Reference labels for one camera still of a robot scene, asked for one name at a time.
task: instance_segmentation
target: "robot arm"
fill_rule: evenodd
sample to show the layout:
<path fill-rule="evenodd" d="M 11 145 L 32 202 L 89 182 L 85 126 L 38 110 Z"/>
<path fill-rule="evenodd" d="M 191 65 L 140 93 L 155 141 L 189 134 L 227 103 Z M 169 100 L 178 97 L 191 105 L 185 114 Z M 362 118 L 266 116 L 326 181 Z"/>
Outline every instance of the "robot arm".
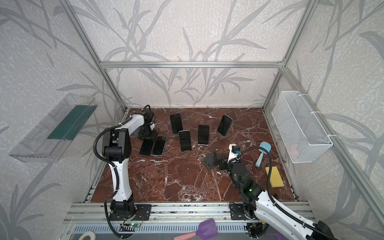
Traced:
<path fill-rule="evenodd" d="M 208 169 L 217 166 L 219 170 L 228 172 L 232 183 L 239 190 L 244 214 L 248 219 L 257 218 L 266 222 L 290 240 L 335 240 L 326 224 L 321 221 L 316 224 L 298 215 L 253 181 L 246 165 L 240 160 L 240 148 L 236 144 L 230 144 L 228 149 L 228 159 L 214 152 L 213 155 L 207 154 L 203 164 Z"/>
<path fill-rule="evenodd" d="M 102 154 L 115 166 L 109 164 L 112 172 L 113 188 L 117 189 L 110 205 L 111 210 L 125 216 L 135 214 L 136 207 L 133 201 L 133 194 L 129 186 L 128 160 L 132 147 L 129 135 L 139 129 L 139 138 L 155 139 L 157 133 L 152 121 L 154 114 L 151 108 L 144 108 L 141 112 L 133 112 L 128 121 L 113 130 L 106 132 L 103 136 Z M 114 169 L 117 169 L 119 185 L 116 188 L 117 180 Z"/>

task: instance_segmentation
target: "clear plastic shelf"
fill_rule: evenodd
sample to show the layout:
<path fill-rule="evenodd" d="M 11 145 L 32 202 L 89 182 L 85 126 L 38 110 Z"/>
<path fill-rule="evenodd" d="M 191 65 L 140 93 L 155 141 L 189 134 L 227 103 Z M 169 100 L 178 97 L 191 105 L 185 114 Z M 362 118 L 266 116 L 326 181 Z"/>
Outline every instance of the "clear plastic shelf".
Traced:
<path fill-rule="evenodd" d="M 57 162 L 95 111 L 93 100 L 68 94 L 9 155 L 22 162 Z"/>

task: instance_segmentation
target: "brown marble surface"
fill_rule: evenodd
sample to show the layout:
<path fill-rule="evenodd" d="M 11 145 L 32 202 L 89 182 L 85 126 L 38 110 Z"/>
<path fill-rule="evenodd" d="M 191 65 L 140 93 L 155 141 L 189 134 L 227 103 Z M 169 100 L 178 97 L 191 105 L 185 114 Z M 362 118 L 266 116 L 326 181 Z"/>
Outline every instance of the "brown marble surface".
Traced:
<path fill-rule="evenodd" d="M 284 187 L 272 188 L 272 195 L 278 194 L 280 201 L 295 200 L 261 108 L 165 108 L 152 111 L 156 115 L 155 129 L 159 136 L 167 136 L 167 143 L 162 156 L 146 157 L 139 155 L 142 141 L 131 137 L 128 173 L 135 202 L 240 201 L 238 190 L 226 171 L 208 170 L 200 162 L 214 150 L 228 157 L 231 143 L 236 143 L 243 151 L 250 146 L 259 146 L 262 141 L 272 145 L 273 165 L 278 167 L 285 184 Z M 181 152 L 179 136 L 172 134 L 169 115 L 174 113 L 181 114 L 183 129 L 190 131 L 192 151 Z M 223 114 L 233 119 L 226 139 L 216 133 Z M 197 144 L 200 124 L 210 126 L 208 146 Z M 251 150 L 243 155 L 242 161 L 253 180 L 266 188 L 268 156 L 264 155 L 261 166 L 255 167 L 259 154 L 257 149 Z M 112 192 L 111 171 L 106 166 L 91 201 L 102 202 Z"/>

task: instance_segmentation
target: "purple spatula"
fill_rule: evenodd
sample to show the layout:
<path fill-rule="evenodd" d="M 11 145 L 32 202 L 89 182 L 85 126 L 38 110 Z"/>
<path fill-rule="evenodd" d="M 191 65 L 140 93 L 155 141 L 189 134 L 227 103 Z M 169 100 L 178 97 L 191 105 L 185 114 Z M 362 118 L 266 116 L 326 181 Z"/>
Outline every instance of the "purple spatula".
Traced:
<path fill-rule="evenodd" d="M 217 236 L 216 224 L 213 218 L 200 223 L 196 232 L 186 233 L 174 237 L 173 240 L 187 240 L 193 238 L 194 236 L 199 236 L 202 240 L 211 239 Z"/>

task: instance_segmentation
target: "smartphone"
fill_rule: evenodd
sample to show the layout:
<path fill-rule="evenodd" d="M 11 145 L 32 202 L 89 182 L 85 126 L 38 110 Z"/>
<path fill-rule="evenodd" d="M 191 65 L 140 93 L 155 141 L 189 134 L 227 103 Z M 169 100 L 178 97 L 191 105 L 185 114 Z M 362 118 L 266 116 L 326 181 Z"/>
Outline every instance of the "smartphone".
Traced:
<path fill-rule="evenodd" d="M 232 123 L 232 118 L 224 114 L 217 128 L 217 132 L 225 136 L 228 132 L 229 127 L 231 126 L 231 123 Z"/>
<path fill-rule="evenodd" d="M 208 142 L 209 142 L 209 126 L 199 125 L 197 144 L 208 145 Z"/>
<path fill-rule="evenodd" d="M 189 130 L 184 130 L 179 132 L 179 141 L 180 141 L 181 151 L 192 150 L 191 135 Z"/>
<path fill-rule="evenodd" d="M 170 117 L 170 124 L 172 126 L 172 132 L 174 134 L 183 130 L 183 124 L 181 123 L 180 113 L 172 114 Z"/>
<path fill-rule="evenodd" d="M 153 144 L 154 144 L 153 140 L 144 139 L 143 144 L 141 145 L 139 154 L 143 156 L 150 156 L 152 152 Z"/>
<path fill-rule="evenodd" d="M 161 156 L 163 155 L 164 147 L 166 146 L 167 137 L 157 136 L 155 146 L 153 146 L 152 155 Z"/>

